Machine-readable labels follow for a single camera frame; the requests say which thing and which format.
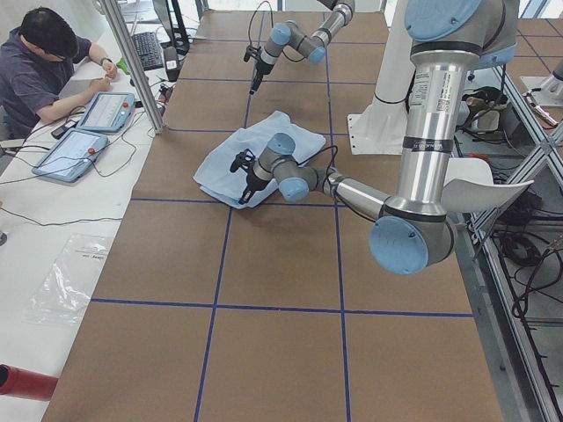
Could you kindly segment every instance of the blue joint cap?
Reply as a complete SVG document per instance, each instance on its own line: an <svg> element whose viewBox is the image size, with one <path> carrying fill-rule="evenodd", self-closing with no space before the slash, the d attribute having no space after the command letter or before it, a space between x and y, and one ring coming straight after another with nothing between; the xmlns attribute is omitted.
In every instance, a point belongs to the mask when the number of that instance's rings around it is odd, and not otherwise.
<svg viewBox="0 0 563 422"><path fill-rule="evenodd" d="M428 247L420 232L410 222L393 215L376 221L369 233L369 250L390 273L415 274L428 265Z"/></svg>
<svg viewBox="0 0 563 422"><path fill-rule="evenodd" d="M270 33L270 39L278 46L287 46L291 38L291 29L283 23L275 24Z"/></svg>
<svg viewBox="0 0 563 422"><path fill-rule="evenodd" d="M477 63L473 69L492 68L494 66L507 64L514 58L515 52L516 44L514 46L506 47L493 53L482 55L479 59L479 63Z"/></svg>
<svg viewBox="0 0 563 422"><path fill-rule="evenodd" d="M285 178L278 185L278 189L289 202L302 200L309 194L309 185L302 178Z"/></svg>
<svg viewBox="0 0 563 422"><path fill-rule="evenodd" d="M268 141L267 147L283 156L290 156L296 150L296 143L288 134L278 132Z"/></svg>
<svg viewBox="0 0 563 422"><path fill-rule="evenodd" d="M481 0L410 0L405 28L413 40L436 41L463 26L480 4Z"/></svg>
<svg viewBox="0 0 563 422"><path fill-rule="evenodd" d="M313 64L319 64L326 56L326 48L324 47L317 47L313 50L313 52L307 57L309 62Z"/></svg>

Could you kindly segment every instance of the red cylinder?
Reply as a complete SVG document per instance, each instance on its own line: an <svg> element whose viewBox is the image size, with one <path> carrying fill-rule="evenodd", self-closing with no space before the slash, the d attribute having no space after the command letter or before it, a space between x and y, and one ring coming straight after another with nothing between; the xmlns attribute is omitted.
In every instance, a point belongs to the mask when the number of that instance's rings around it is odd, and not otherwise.
<svg viewBox="0 0 563 422"><path fill-rule="evenodd" d="M0 365L0 395L47 402L51 399L58 381L54 376Z"/></svg>

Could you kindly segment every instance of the dark shirt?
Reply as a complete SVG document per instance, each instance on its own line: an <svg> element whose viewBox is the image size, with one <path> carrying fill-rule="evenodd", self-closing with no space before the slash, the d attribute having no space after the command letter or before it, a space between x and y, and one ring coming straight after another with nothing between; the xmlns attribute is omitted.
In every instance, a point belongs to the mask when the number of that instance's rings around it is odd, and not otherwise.
<svg viewBox="0 0 563 422"><path fill-rule="evenodd" d="M74 74L73 63L82 61L91 42L77 37L78 54L62 62L48 62L25 46L19 28L0 47L0 102L16 138L25 138L40 120L38 110L59 99L62 87Z"/></svg>

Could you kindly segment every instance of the hand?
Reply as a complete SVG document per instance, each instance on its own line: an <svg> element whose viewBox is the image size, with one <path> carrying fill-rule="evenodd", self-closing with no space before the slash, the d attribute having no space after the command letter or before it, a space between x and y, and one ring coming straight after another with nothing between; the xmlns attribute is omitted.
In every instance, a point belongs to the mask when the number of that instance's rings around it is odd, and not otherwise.
<svg viewBox="0 0 563 422"><path fill-rule="evenodd" d="M101 77L99 79L92 79L90 81L90 90L93 93L101 91L109 91L110 83L108 77Z"/></svg>
<svg viewBox="0 0 563 422"><path fill-rule="evenodd" d="M109 77L110 79L114 79L117 76L117 66L109 60L104 60L102 62L102 69L106 72L106 77Z"/></svg>

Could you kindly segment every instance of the keyboard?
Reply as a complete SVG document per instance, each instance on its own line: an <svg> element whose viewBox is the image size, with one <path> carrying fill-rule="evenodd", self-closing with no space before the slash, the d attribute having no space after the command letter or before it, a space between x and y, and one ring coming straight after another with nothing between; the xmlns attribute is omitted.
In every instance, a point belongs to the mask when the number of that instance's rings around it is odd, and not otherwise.
<svg viewBox="0 0 563 422"><path fill-rule="evenodd" d="M131 36L131 39L144 70L159 69L165 66L157 33L136 33Z"/></svg>

